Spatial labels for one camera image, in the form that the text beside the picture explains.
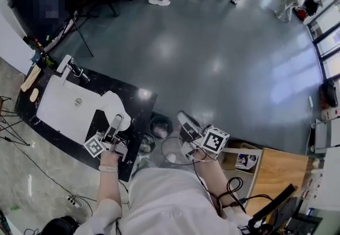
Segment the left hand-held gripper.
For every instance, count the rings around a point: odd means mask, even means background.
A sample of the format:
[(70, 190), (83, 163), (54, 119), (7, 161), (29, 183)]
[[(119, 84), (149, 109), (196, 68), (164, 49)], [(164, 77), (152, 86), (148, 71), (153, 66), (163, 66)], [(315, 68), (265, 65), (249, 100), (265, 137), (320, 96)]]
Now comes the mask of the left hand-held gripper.
[(120, 156), (121, 161), (124, 162), (128, 154), (127, 142), (117, 135), (122, 130), (123, 121), (124, 117), (117, 114), (106, 133), (97, 131), (83, 144), (83, 147), (93, 158), (98, 157), (104, 151), (109, 151)]

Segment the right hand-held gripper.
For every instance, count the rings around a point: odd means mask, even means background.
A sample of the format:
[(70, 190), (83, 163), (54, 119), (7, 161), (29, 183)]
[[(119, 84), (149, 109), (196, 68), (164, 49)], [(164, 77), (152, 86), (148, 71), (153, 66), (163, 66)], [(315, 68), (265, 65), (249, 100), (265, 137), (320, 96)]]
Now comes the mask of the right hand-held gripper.
[(181, 124), (179, 146), (188, 161), (216, 161), (223, 151), (230, 135), (215, 127), (204, 128), (197, 120), (183, 110), (178, 111)]

